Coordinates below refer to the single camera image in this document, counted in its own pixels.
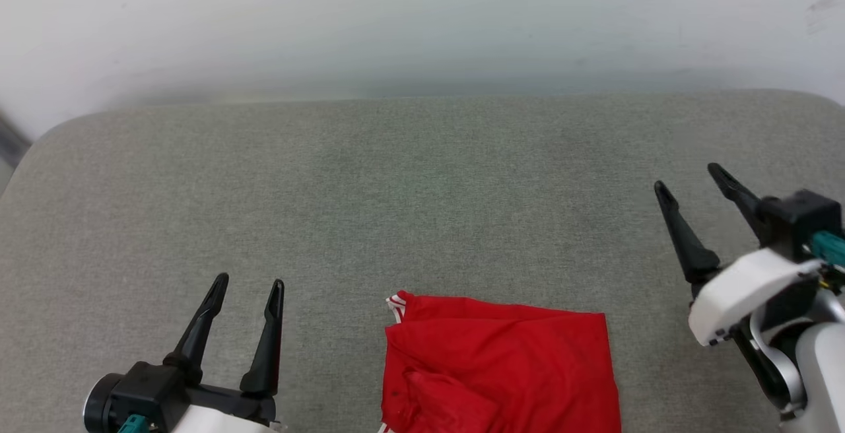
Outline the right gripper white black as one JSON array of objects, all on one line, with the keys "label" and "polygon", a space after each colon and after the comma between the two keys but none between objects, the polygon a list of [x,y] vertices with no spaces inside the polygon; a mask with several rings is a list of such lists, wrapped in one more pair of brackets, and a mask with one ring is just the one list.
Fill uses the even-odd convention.
[{"label": "right gripper white black", "polygon": [[[736,205],[759,243],[768,244],[770,227],[759,211],[761,199],[722,165],[711,162],[707,171],[722,195]],[[694,299],[688,318],[689,329],[701,346],[721,342],[743,318],[823,265],[822,259],[795,262],[763,248],[737,258],[710,280],[720,269],[719,257],[701,243],[666,184],[658,180],[653,189],[686,283],[706,284]]]}]

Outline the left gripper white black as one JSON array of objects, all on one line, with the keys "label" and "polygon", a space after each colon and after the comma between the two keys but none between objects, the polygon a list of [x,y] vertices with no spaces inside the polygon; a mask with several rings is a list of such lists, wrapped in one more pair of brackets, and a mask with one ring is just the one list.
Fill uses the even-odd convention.
[{"label": "left gripper white black", "polygon": [[[222,308],[229,274],[217,275],[194,313],[177,346],[163,360],[181,371],[187,382],[200,382],[201,364],[209,331]],[[277,418],[285,286],[275,279],[267,298],[265,324],[250,369],[242,376],[240,390],[211,385],[187,389],[189,406],[172,432],[287,432]]]}]

